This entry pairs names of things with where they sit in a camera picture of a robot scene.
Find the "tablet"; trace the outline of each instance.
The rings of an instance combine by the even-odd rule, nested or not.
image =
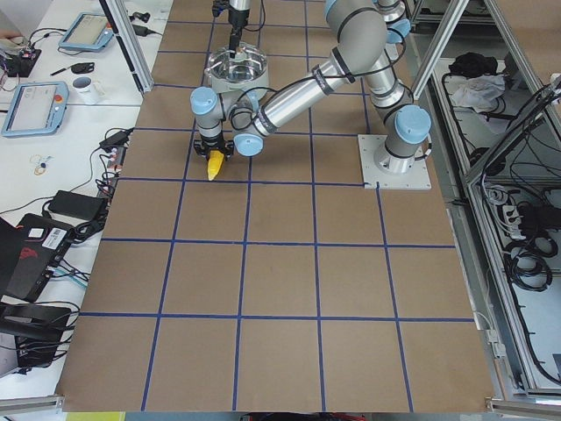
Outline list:
[[[68,86],[64,82],[20,83],[6,114],[2,135],[19,138],[55,133],[67,100]]]
[[[111,38],[113,31],[105,15],[80,13],[59,41],[59,47],[71,51],[97,52]]]

